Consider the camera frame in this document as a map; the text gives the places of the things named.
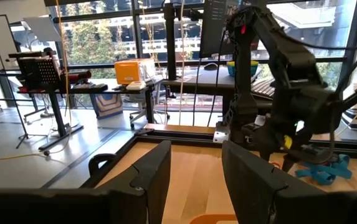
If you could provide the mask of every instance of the table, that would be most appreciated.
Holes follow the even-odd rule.
[[[190,71],[186,75],[193,75],[189,80],[184,81],[183,92],[195,93],[197,71]],[[222,96],[222,113],[225,114],[229,110],[229,103],[235,93],[235,79],[228,74],[227,67],[220,67],[218,75],[218,86],[216,88],[217,70],[207,71],[199,70],[198,89],[196,94],[218,95]],[[163,80],[163,85],[169,85],[171,91],[179,93],[181,90],[180,80]],[[263,110],[269,110],[272,106],[271,100],[266,100],[255,96],[257,107]]]
[[[146,87],[142,90],[126,90],[124,89],[116,89],[115,86],[108,86],[108,89],[105,91],[94,91],[90,89],[71,89],[69,90],[69,94],[145,94],[145,101],[146,101],[146,118],[149,123],[154,122],[153,118],[153,103],[152,103],[152,92],[155,90],[155,86],[162,81],[162,78],[155,78],[153,81],[148,81],[146,83]],[[28,92],[19,91],[18,93],[38,93],[38,94],[48,94],[49,99],[51,102],[52,110],[54,112],[55,120],[57,123],[57,129],[59,138],[49,141],[47,144],[41,146],[39,148],[40,151],[44,151],[51,146],[57,144],[59,141],[63,140],[69,133],[65,129],[65,124],[62,119],[62,115],[60,113],[60,107],[57,99],[57,94],[64,94],[65,91],[56,90],[54,92],[46,92],[46,91],[39,91],[33,90]],[[72,128],[71,134],[76,133],[77,131],[83,129],[82,125],[78,125]]]
[[[212,134],[214,128],[192,126],[164,126],[148,124],[146,128],[163,131],[178,131]],[[156,146],[155,143],[138,142],[98,183],[102,185],[129,167],[138,158]],[[282,165],[283,154],[272,154],[271,161]],[[289,172],[294,173],[295,165]],[[327,192],[357,190],[357,159],[351,159],[349,169],[353,172],[350,180],[338,177],[331,186],[319,186],[309,178],[302,180]],[[221,163],[221,150],[213,147],[172,145],[171,177],[164,209],[163,223],[189,223],[202,214],[234,214],[224,181]]]

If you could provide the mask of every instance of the gray floor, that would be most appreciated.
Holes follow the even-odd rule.
[[[28,106],[20,107],[22,114],[31,112]],[[114,153],[128,139],[134,131],[130,128],[129,115],[132,111],[108,119],[97,120],[92,110],[73,110],[72,124],[82,124],[84,129],[73,134],[69,145],[64,151],[52,154],[50,158],[29,156],[18,159],[0,161],[0,188],[77,188],[89,178],[88,161],[96,154]],[[179,124],[179,113],[170,112],[168,124]],[[214,113],[211,126],[221,118],[221,113]],[[164,123],[164,116],[156,114],[156,120]],[[206,126],[209,113],[196,113],[195,125]],[[183,112],[181,125],[192,125],[193,114]],[[142,128],[147,123],[143,117],[135,122],[135,129]],[[50,134],[49,137],[34,136],[23,142],[19,149],[19,136],[24,132],[15,108],[0,112],[0,157],[20,156],[37,153],[38,147],[52,139],[50,129],[56,123],[52,118],[39,117],[39,114],[30,116],[25,125],[29,134]],[[357,132],[346,130],[342,138],[357,139]],[[62,149],[66,140],[54,146],[51,151]]]

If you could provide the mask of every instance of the computer mouse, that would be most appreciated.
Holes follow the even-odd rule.
[[[208,63],[207,65],[204,66],[203,69],[205,69],[206,71],[214,71],[217,70],[218,65],[216,63]]]

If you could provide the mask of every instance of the orange box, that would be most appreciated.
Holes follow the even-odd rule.
[[[115,62],[117,83],[128,85],[131,82],[149,81],[155,76],[155,61],[152,58],[136,58]]]

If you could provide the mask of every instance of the wooden tabletop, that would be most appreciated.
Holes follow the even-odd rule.
[[[210,132],[210,129],[201,127],[161,127],[157,124],[148,125],[147,127],[163,128],[170,131],[177,129],[188,131],[192,129],[196,130],[197,133]],[[99,185],[127,169],[156,145],[145,142],[135,144]],[[283,154],[272,154],[271,162],[277,162],[282,165]],[[298,168],[299,166],[295,165],[289,171],[289,174],[293,175]],[[350,161],[349,169],[353,172],[350,180],[337,177],[331,186],[316,185],[310,178],[302,178],[302,180],[327,192],[357,190],[357,159]],[[163,223],[189,223],[193,218],[203,214],[234,214],[224,180],[221,150],[208,147],[172,145],[171,176]]]

